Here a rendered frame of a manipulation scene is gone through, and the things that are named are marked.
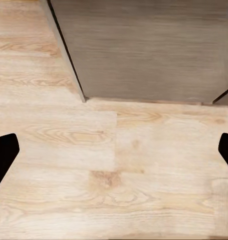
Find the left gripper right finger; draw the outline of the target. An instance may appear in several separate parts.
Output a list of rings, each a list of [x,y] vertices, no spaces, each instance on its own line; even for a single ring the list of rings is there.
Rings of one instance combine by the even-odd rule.
[[[228,164],[228,133],[222,133],[218,145],[218,151]]]

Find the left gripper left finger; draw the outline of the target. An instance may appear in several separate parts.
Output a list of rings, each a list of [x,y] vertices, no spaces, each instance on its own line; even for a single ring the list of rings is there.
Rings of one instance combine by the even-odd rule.
[[[0,183],[20,152],[15,133],[0,136]]]

